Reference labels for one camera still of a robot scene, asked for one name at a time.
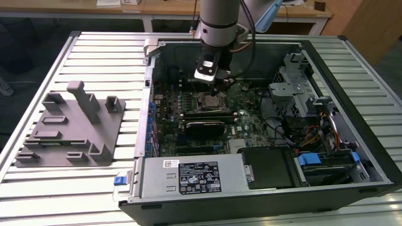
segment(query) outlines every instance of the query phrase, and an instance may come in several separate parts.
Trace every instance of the circuit board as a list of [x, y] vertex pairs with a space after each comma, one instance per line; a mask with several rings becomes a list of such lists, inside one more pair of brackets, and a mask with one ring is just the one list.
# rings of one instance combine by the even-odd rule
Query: circuit board
[[[259, 113], [259, 100], [262, 91], [259, 88], [249, 88], [247, 83], [234, 84], [229, 92], [218, 94], [217, 105], [219, 110], [199, 108], [202, 96], [207, 92], [183, 92], [182, 86], [164, 86], [155, 95], [158, 108], [159, 131], [159, 156], [170, 157], [183, 155], [178, 153], [180, 148], [213, 147], [214, 154], [230, 152], [229, 140], [243, 139], [246, 147], [270, 146], [270, 139]], [[225, 125], [222, 136], [214, 139], [194, 139], [184, 134], [183, 113], [233, 112], [237, 118], [233, 123]]]

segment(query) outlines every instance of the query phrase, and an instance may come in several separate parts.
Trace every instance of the power supply label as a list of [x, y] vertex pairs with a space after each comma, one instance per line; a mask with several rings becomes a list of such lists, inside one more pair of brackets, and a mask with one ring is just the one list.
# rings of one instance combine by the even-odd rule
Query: power supply label
[[180, 194], [222, 192], [218, 162], [179, 164]]

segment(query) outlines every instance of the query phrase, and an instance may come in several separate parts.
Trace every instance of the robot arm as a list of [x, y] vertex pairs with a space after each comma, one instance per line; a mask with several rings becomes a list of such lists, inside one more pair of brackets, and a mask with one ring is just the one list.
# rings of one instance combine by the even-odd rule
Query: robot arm
[[[258, 21], [259, 27], [271, 26], [283, 0], [275, 0]], [[200, 42], [203, 45], [194, 77], [217, 86], [222, 85], [219, 70], [230, 71], [233, 47], [247, 38], [249, 29], [238, 24], [243, 0], [200, 1]]]

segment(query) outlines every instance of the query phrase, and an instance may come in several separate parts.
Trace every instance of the desk leg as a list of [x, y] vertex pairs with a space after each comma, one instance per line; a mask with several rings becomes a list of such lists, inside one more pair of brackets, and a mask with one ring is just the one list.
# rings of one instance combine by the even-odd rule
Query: desk leg
[[311, 27], [309, 35], [321, 35], [321, 32], [325, 29], [327, 21], [329, 21], [329, 18], [319, 18]]
[[143, 24], [144, 24], [144, 31], [146, 32], [154, 32], [154, 29], [152, 29], [152, 19], [154, 19], [152, 15], [143, 15], [142, 16], [142, 20], [143, 20]]

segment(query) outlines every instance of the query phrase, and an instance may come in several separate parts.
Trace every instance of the slotted metal table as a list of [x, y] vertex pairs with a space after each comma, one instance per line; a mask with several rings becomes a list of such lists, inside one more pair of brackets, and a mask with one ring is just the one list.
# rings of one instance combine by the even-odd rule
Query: slotted metal table
[[[402, 168], [402, 101], [362, 59], [347, 40], [331, 36], [258, 35], [259, 40], [310, 40], [358, 111], [399, 168]], [[71, 36], [27, 112], [0, 154], [0, 225], [136, 225], [112, 197], [114, 176], [131, 170], [139, 120], [144, 43], [148, 38], [190, 39], [182, 33], [83, 32]], [[118, 96], [127, 101], [116, 142], [115, 161], [108, 167], [16, 168], [14, 158], [44, 110], [46, 93], [60, 92], [71, 80], [86, 82], [96, 98]], [[323, 85], [318, 82], [323, 94]], [[119, 189], [128, 194], [128, 186]], [[269, 218], [203, 222], [192, 225], [401, 225], [402, 193], [369, 198], [338, 211]]]

